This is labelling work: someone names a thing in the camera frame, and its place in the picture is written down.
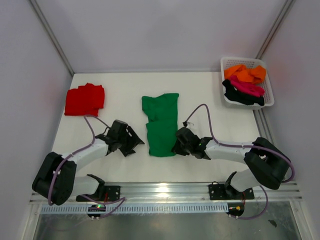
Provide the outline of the green t shirt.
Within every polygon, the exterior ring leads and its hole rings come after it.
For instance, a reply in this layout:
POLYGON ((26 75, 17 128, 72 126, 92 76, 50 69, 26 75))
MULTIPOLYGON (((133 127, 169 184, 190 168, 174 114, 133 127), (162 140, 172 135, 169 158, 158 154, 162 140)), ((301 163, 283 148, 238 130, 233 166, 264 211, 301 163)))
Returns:
POLYGON ((143 96, 142 111, 148 118, 146 123, 148 153, 153 157, 173 157, 178 130, 178 93, 164 93, 157 97, 143 96))

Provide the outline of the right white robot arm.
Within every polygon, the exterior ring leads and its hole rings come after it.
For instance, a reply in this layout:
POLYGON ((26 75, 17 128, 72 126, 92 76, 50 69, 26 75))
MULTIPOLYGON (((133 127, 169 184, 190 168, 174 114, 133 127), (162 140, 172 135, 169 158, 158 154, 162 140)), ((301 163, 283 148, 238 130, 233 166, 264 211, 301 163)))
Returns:
POLYGON ((239 199, 243 192, 257 186, 277 190, 293 167, 291 161, 263 137, 249 143, 226 143, 213 137, 199 138, 187 127, 182 127, 175 135, 176 142, 171 149, 175 154, 247 165, 246 170, 231 173, 224 182, 228 199, 239 199))

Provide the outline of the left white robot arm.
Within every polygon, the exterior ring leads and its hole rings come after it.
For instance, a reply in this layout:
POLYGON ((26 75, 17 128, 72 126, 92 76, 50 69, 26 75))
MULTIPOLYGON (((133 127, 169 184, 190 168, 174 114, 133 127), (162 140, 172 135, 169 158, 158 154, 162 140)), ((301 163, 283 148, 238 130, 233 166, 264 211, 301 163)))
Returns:
POLYGON ((60 206, 69 198, 78 202, 102 202, 107 195, 105 181, 93 174, 76 176, 95 160, 120 151, 124 157, 135 153, 144 142, 126 122, 115 120, 105 131, 93 135, 90 144, 71 153, 48 153, 40 166, 31 188, 46 198, 49 205, 60 206))

